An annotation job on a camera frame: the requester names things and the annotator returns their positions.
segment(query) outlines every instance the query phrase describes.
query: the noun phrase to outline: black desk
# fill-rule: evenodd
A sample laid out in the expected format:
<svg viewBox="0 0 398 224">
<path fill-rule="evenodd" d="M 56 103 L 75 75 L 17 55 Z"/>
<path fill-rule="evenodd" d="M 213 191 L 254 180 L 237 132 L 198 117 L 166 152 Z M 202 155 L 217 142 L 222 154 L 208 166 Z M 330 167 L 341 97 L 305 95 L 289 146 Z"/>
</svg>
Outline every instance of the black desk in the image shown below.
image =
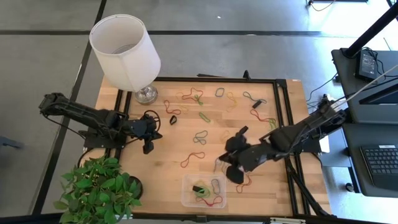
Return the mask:
<svg viewBox="0 0 398 224">
<path fill-rule="evenodd" d="M 389 70 L 398 63 L 398 52 L 382 50 L 377 52 L 377 58 L 383 62 L 385 71 Z M 331 55 L 336 65 L 345 95 L 355 93 L 367 84 L 365 81 L 354 77 L 356 59 L 348 59 L 344 57 L 344 55 L 341 53 L 341 50 L 332 50 Z M 391 71 L 389 75 L 398 75 L 398 70 L 395 69 Z M 398 80 L 373 88 L 372 90 L 364 91 L 350 100 L 348 102 L 348 107 L 354 122 L 368 124 L 398 124 L 398 105 L 381 106 L 359 104 L 360 99 L 377 93 L 378 91 L 395 85 L 396 83 L 398 83 Z"/>
<path fill-rule="evenodd" d="M 381 124 L 344 124 L 349 154 L 353 160 L 362 194 L 372 197 L 395 197 L 398 191 L 373 186 L 359 147 L 369 144 L 397 144 L 398 126 Z"/>
</svg>

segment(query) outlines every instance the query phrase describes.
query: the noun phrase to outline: white lampshade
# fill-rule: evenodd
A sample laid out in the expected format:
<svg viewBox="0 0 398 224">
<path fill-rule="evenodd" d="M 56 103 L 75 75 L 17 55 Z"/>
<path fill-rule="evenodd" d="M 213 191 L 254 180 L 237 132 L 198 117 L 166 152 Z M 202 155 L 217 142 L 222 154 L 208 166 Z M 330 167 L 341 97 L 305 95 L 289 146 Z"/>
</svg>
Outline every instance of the white lampshade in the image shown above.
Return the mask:
<svg viewBox="0 0 398 224">
<path fill-rule="evenodd" d="M 134 16 L 102 19 L 90 32 L 90 44 L 106 78 L 120 90 L 137 92 L 159 74 L 160 58 L 144 23 Z"/>
</svg>

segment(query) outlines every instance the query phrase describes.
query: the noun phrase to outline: potted plant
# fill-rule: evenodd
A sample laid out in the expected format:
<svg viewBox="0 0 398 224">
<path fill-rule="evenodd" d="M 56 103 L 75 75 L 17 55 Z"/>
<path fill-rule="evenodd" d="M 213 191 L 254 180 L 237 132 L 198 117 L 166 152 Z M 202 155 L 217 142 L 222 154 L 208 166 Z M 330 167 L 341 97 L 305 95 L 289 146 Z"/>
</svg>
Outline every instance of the potted plant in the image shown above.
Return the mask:
<svg viewBox="0 0 398 224">
<path fill-rule="evenodd" d="M 63 194 L 54 202 L 56 209 L 66 210 L 60 223 L 115 224 L 125 215 L 130 218 L 131 209 L 141 205 L 142 184 L 119 172 L 117 159 L 101 157 L 62 175 L 67 184 L 61 182 Z"/>
</svg>

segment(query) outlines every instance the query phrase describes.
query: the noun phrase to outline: clear plastic container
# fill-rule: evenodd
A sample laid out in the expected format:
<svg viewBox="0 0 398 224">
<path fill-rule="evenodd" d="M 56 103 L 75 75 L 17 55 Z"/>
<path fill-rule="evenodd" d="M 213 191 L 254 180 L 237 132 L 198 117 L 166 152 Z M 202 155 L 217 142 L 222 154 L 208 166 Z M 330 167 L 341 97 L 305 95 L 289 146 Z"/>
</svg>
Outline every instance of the clear plastic container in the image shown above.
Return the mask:
<svg viewBox="0 0 398 224">
<path fill-rule="evenodd" d="M 210 192 L 209 195 L 203 198 L 198 197 L 192 189 L 194 185 L 205 186 Z M 223 174 L 185 175 L 182 179 L 181 203 L 185 207 L 224 208 L 226 205 L 225 176 Z"/>
</svg>

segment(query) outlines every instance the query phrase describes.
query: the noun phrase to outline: lamp base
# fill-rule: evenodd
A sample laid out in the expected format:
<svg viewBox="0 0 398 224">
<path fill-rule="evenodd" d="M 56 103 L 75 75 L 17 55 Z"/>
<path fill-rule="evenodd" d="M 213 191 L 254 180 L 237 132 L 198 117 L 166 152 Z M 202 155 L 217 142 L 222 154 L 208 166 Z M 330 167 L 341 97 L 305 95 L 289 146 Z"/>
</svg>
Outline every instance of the lamp base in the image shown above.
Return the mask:
<svg viewBox="0 0 398 224">
<path fill-rule="evenodd" d="M 156 101 L 157 90 L 154 86 L 147 85 L 138 92 L 135 92 L 134 97 L 136 98 L 138 103 L 142 105 L 149 105 Z"/>
</svg>

